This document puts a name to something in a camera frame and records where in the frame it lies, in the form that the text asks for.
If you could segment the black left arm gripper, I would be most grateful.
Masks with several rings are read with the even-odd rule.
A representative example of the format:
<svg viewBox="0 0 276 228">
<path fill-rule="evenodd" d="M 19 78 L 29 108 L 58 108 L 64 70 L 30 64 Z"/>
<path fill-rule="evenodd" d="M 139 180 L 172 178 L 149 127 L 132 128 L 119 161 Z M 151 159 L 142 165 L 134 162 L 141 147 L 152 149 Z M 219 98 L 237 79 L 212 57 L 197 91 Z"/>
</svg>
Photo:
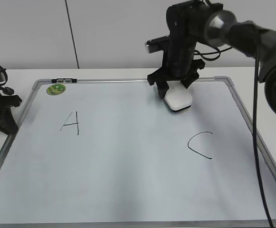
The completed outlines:
<svg viewBox="0 0 276 228">
<path fill-rule="evenodd" d="M 11 108 L 19 107 L 22 99 L 18 95 L 2 95 L 0 93 L 0 132 L 15 134 L 18 126 L 13 118 Z"/>
</svg>

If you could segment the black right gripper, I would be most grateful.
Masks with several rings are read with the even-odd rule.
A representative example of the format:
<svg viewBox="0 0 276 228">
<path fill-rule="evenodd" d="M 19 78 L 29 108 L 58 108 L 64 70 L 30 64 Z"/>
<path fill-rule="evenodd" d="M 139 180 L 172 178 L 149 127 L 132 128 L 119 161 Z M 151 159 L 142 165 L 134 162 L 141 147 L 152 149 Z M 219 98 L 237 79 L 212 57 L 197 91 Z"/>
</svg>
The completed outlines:
<svg viewBox="0 0 276 228">
<path fill-rule="evenodd" d="M 180 81 L 188 89 L 199 79 L 197 70 L 205 63 L 200 59 L 193 62 L 196 44 L 208 43 L 204 32 L 207 21 L 222 10 L 223 4 L 208 0 L 189 0 L 168 7 L 169 46 L 163 51 L 162 67 L 147 77 L 150 85 L 156 84 L 159 98 L 169 90 L 167 81 Z"/>
</svg>

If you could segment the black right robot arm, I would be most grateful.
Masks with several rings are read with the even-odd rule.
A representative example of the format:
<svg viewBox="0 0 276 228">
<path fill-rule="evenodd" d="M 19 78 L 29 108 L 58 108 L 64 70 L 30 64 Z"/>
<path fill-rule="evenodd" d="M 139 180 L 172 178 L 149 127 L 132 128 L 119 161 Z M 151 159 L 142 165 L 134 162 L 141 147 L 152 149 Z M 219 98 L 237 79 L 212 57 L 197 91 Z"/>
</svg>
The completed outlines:
<svg viewBox="0 0 276 228">
<path fill-rule="evenodd" d="M 168 7 L 166 23 L 169 34 L 147 41 L 147 51 L 163 52 L 162 66 L 147 76 L 150 85 L 156 85 L 158 95 L 164 98 L 169 81 L 179 81 L 189 87 L 205 67 L 207 58 L 197 54 L 201 43 L 219 49 L 228 45 L 259 65 L 258 82 L 265 85 L 265 97 L 276 114 L 276 31 L 258 26 L 252 21 L 238 22 L 235 15 L 224 10 L 221 3 L 208 0 L 189 0 Z"/>
</svg>

